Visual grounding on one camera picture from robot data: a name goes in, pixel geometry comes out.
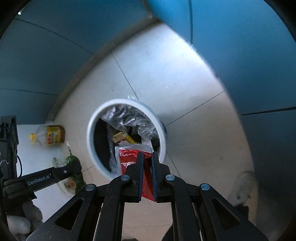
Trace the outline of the white gloved left hand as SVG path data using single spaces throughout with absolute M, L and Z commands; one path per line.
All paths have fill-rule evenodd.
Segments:
M 16 240 L 27 240 L 31 232 L 34 232 L 43 224 L 43 214 L 32 201 L 22 205 L 25 217 L 8 215 L 8 227 Z

